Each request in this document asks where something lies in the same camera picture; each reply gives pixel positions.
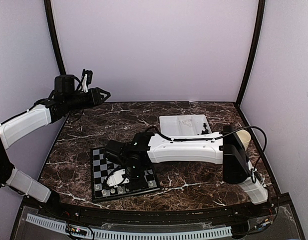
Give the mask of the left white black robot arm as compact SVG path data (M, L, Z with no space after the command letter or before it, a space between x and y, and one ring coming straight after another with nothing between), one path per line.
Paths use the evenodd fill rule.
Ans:
M44 203L45 210L54 218L64 214L64 206L54 199L57 194L17 169L6 151L21 138L55 123L71 111L96 107L108 100L110 92L88 87L92 76L90 70L83 70L81 78L71 74L57 76L49 97L37 100L29 109L0 123L0 188L7 185Z

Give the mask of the white plastic compartment tray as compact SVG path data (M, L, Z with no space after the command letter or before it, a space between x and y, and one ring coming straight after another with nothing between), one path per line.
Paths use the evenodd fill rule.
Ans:
M160 132L166 136L197 136L212 133L203 114L159 116Z

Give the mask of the black grey chessboard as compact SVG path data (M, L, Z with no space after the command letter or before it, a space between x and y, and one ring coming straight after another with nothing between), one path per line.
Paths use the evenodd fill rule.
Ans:
M147 183L150 181L153 182L154 186L146 189L141 189L137 191L129 191L125 184L122 184L118 187L106 187L103 185L105 178L115 170L123 169L119 165L112 163L103 158L104 148L92 148L90 150L90 165L91 165L91 198L94 203L117 200L120 198L130 197L130 196L138 196L143 194L153 193L155 191L160 190L160 184L155 173L154 167L147 168L145 172L145 178ZM95 189L95 185L99 185L100 189ZM122 188L124 193L119 193L118 188ZM115 189L116 193L112 194L110 192L111 189ZM107 195L102 195L102 190L107 191Z

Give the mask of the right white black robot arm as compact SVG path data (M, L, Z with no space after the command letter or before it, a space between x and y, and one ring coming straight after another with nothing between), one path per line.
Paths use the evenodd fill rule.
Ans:
M131 142L110 140L103 157L118 165L105 178L104 189L127 185L129 191L145 187L144 172L163 162L206 162L222 165L222 178L238 185L250 198L249 213L259 217L268 209L268 190L246 154L237 131L230 125L222 131L196 136L166 136L151 126Z

